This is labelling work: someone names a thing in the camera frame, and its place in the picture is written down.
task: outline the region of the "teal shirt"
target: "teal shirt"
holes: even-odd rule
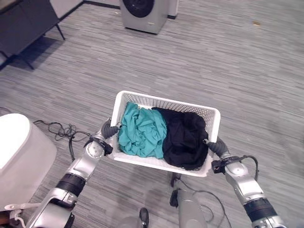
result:
[[[128,102],[118,133],[120,149],[128,155],[163,158],[166,123],[157,110],[139,108]]]

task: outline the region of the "black cable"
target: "black cable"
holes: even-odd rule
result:
[[[198,192],[204,192],[204,193],[208,193],[208,194],[214,196],[214,197],[218,200],[218,202],[220,203],[220,205],[221,205],[221,207],[222,207],[222,210],[223,210],[223,216],[222,216],[222,218],[221,218],[219,224],[217,225],[217,228],[219,228],[219,227],[221,226],[221,224],[222,224],[222,222],[223,222],[223,220],[224,220],[225,217],[226,217],[226,219],[227,219],[227,221],[228,221],[229,227],[232,228],[232,225],[231,225],[230,220],[229,220],[229,218],[228,218],[228,216],[227,216],[227,214],[226,214],[226,211],[225,211],[225,208],[224,208],[224,205],[223,205],[222,201],[221,201],[214,193],[212,193],[211,191],[206,191],[206,190],[195,190],[195,189],[193,189],[192,187],[190,187],[189,185],[187,185],[182,179],[180,179],[180,181],[181,181],[188,189],[194,191],[193,195],[196,194],[196,193],[198,193]]]
[[[256,164],[255,180],[257,181],[257,179],[258,179],[258,172],[259,172],[257,159],[254,156],[252,156],[252,155],[244,155],[243,157],[239,158],[238,161],[240,162],[240,161],[244,160],[245,158],[251,158],[252,160],[255,161],[255,164]]]
[[[76,126],[69,124],[68,127],[63,127],[63,125],[61,123],[58,122],[51,122],[51,123],[46,123],[43,120],[37,120],[34,122],[34,124],[45,124],[47,125],[47,130],[53,134],[55,134],[55,140],[59,141],[62,140],[64,138],[68,138],[68,148],[69,148],[69,152],[72,158],[72,162],[75,160],[75,155],[74,155],[74,151],[73,151],[73,142],[79,142],[81,140],[84,140],[86,137],[91,136],[91,134],[87,133],[87,132],[83,132],[83,131],[76,131]],[[59,127],[59,129],[57,131],[53,131],[51,129],[52,126],[57,126]],[[75,135],[77,133],[81,133],[81,134],[85,134],[86,136],[84,138],[81,138],[79,140],[75,140]]]
[[[208,207],[207,205],[205,205],[205,204],[200,204],[200,207],[205,207],[205,208],[207,208],[207,209],[210,211],[210,213],[211,213],[211,218],[210,218],[209,220],[206,220],[206,222],[207,222],[207,223],[212,222],[213,219],[214,219],[214,214],[213,214],[212,209],[211,209],[210,207]]]
[[[12,113],[11,110],[8,109],[8,108],[0,107],[0,109],[1,109],[1,110],[5,110],[5,111],[7,111],[7,112],[9,112],[9,113]]]

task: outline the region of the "laundry basket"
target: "laundry basket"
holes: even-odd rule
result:
[[[179,112],[197,113],[198,115],[202,116],[206,122],[205,130],[209,134],[209,140],[214,143],[217,141],[220,113],[216,108],[173,101],[169,99],[164,99],[160,97],[149,96],[149,95],[139,94],[129,91],[121,91],[116,96],[111,126],[115,126],[121,121],[124,115],[124,110],[126,108],[127,102],[136,103],[143,108],[158,107],[158,108],[171,109]],[[109,158],[114,159],[116,161],[148,166],[156,169],[167,170],[175,173],[181,173],[181,174],[197,176],[197,177],[206,177],[209,169],[211,169],[213,152],[210,150],[200,170],[187,171],[183,168],[169,165],[164,159],[157,159],[154,157],[141,158],[139,156],[132,156],[125,154],[119,149],[117,135],[118,134],[116,134],[115,137],[112,137],[109,141],[109,143],[113,147],[113,152],[112,154],[109,155]]]

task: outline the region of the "silver robot arm segment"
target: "silver robot arm segment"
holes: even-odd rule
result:
[[[106,124],[107,122],[90,138],[82,157],[73,161],[56,187],[46,195],[32,214],[26,228],[72,227],[75,217],[71,210],[96,165],[109,149],[109,145],[104,141],[104,135],[112,136],[118,131],[118,127],[105,127]]]
[[[238,200],[251,219],[252,227],[286,228],[258,182],[249,175],[247,167],[239,161],[239,157],[232,156],[220,138],[217,143],[206,143],[220,158],[220,161],[212,163],[214,172],[225,174],[227,182],[233,187]]]

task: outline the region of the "white container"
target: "white container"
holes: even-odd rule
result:
[[[220,113],[216,108],[205,107],[197,104],[189,104],[179,101],[173,101],[155,96],[139,94],[129,91],[121,91],[117,94],[111,126],[119,123],[124,115],[127,102],[133,102],[144,108],[166,108],[179,112],[194,112],[204,118],[206,122],[205,130],[209,134],[209,140],[216,142],[219,132]],[[211,162],[213,160],[213,152],[209,150],[206,160],[198,171],[187,171],[183,168],[169,165],[164,159],[157,159],[153,157],[141,158],[139,156],[127,155],[120,151],[117,134],[109,140],[113,146],[113,152],[109,155],[111,159],[121,162],[132,163],[136,165],[148,166],[156,169],[167,170],[175,173],[186,174],[190,176],[206,177],[208,171],[211,169]]]
[[[50,139],[24,115],[0,117],[0,211],[29,202],[56,153]]]

